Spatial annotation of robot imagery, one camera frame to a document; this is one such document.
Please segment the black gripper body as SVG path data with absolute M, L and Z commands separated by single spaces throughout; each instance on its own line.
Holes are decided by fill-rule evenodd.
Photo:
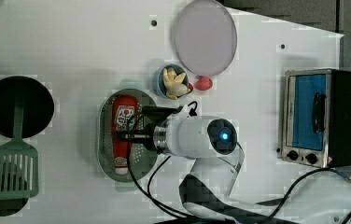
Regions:
M 143 146 L 149 151 L 155 151 L 156 153 L 163 153 L 166 149 L 165 145 L 165 129 L 166 120 L 169 116 L 173 115 L 169 113 L 142 113 L 143 118 L 148 119 L 148 123 L 144 125 L 141 134 L 147 134 L 151 139 L 143 143 Z

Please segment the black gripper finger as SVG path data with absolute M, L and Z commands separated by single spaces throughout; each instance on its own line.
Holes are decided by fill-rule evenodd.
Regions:
M 155 105 L 144 105 L 142 113 L 169 113 L 172 114 L 177 111 L 178 108 L 172 107 L 160 107 Z
M 149 135 L 141 133 L 115 133 L 114 138 L 120 142 L 130 141 L 134 144 L 143 144 L 151 139 Z

